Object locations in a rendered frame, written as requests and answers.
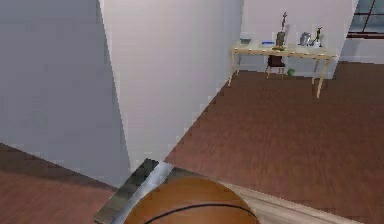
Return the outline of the light wooden table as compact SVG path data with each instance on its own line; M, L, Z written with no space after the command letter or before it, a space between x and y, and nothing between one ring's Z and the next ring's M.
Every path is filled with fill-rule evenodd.
M228 85L231 85L233 74L238 75L240 71L240 63L242 55L262 55L262 56L282 56L282 57L296 57L296 58L310 58L315 60L315 67L313 73L316 73L318 64L321 60L324 65L321 69L316 97L319 98L330 61L336 58L337 55L326 48L314 48L308 46L301 46L297 44L288 44L282 47L281 50L276 50L272 46L263 46L258 41L251 41L249 44L242 44L240 41L236 42L231 47L231 73L228 78Z

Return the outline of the tall dark statue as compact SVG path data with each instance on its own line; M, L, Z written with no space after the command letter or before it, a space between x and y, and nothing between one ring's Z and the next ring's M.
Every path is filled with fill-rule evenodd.
M287 13L283 14L281 30L276 35L275 45L272 47L273 50L284 51L285 50L285 24L286 24Z

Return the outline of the dark wooden chair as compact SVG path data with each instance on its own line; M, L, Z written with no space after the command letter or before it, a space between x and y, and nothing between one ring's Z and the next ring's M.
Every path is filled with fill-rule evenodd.
M267 66L265 73L267 77L270 77L271 71L273 68L277 68L278 72L281 74L281 79L284 79L285 74L285 63L281 56L270 55L267 60Z

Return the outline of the orange basketball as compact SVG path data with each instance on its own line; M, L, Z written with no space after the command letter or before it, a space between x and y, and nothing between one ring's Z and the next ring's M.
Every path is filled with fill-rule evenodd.
M124 224L261 224L228 187L197 177L167 181L130 211Z

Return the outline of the dark framed window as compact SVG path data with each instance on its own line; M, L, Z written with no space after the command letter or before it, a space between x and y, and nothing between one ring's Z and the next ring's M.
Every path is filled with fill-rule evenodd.
M358 0L347 37L384 39L384 0Z

